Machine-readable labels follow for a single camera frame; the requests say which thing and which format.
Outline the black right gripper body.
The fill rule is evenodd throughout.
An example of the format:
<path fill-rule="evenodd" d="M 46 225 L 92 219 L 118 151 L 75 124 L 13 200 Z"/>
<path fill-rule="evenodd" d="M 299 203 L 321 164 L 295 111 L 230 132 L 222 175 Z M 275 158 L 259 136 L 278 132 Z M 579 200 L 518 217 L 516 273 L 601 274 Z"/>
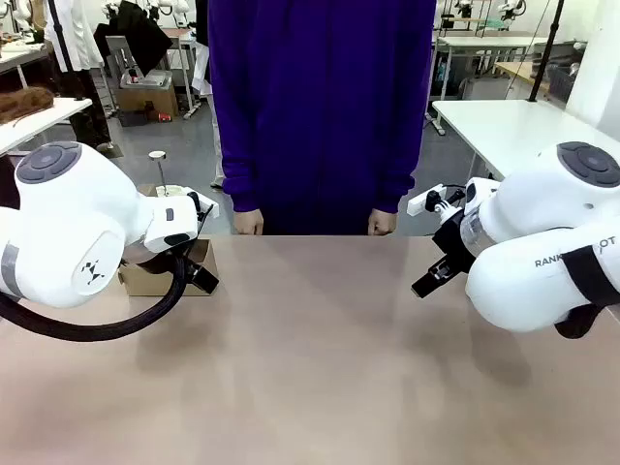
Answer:
<path fill-rule="evenodd" d="M 435 264 L 438 269 L 449 272 L 469 272 L 475 256 L 467 249 L 461 238 L 460 225 L 464 218 L 463 209 L 453 213 L 437 230 L 432 240 L 444 253 Z"/>

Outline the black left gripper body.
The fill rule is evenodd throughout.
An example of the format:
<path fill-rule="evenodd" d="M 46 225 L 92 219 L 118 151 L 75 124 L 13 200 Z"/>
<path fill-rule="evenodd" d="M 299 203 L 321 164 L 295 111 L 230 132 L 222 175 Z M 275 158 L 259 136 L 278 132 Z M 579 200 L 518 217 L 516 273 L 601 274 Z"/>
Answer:
<path fill-rule="evenodd" d="M 186 271 L 197 271 L 206 268 L 205 261 L 208 253 L 208 240 L 196 238 L 187 243 L 187 248 L 182 253 L 184 268 Z"/>

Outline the person's right hand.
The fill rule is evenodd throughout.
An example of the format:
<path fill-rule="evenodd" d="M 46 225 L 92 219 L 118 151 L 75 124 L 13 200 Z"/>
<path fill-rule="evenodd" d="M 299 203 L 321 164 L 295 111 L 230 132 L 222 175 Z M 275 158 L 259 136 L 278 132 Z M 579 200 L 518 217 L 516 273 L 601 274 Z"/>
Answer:
<path fill-rule="evenodd" d="M 259 209 L 235 212 L 233 224 L 238 234 L 262 235 L 264 230 L 264 217 Z"/>

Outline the person's left hand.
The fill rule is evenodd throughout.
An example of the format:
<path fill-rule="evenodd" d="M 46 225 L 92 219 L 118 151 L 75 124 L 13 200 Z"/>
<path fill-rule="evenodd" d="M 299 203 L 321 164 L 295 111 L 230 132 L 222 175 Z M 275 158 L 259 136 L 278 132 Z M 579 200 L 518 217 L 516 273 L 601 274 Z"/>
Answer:
<path fill-rule="evenodd" d="M 370 236 L 385 236 L 393 233 L 397 226 L 397 214 L 373 209 L 368 219 L 367 234 Z"/>

